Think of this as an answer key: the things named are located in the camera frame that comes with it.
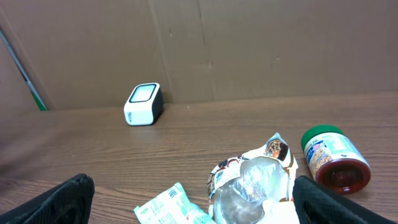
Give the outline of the light blue wipes pack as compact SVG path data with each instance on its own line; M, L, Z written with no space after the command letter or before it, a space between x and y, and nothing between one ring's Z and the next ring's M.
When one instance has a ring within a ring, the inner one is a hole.
M134 209L141 224L215 224L209 214L192 203L177 182L152 200Z

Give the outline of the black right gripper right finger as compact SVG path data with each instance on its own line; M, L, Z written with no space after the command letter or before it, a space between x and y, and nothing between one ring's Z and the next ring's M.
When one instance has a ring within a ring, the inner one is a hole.
M295 179L293 198L300 224L395 224L304 175Z

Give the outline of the green lid seasoning jar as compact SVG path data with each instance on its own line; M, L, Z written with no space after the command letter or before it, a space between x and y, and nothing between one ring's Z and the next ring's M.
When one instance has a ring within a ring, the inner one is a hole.
M301 147L313 179L338 194L358 192L371 180L371 166L336 126L310 128Z

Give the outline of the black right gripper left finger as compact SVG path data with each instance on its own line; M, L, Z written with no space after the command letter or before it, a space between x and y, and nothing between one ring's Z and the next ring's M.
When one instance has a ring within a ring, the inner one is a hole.
M78 174L1 215L5 224L87 224L95 194L93 179Z

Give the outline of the beige brown snack bag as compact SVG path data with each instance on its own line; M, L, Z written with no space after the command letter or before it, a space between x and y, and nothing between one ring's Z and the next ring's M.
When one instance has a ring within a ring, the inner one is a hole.
M216 223L298 223L297 169L279 133L258 149L220 162L208 177L209 216Z

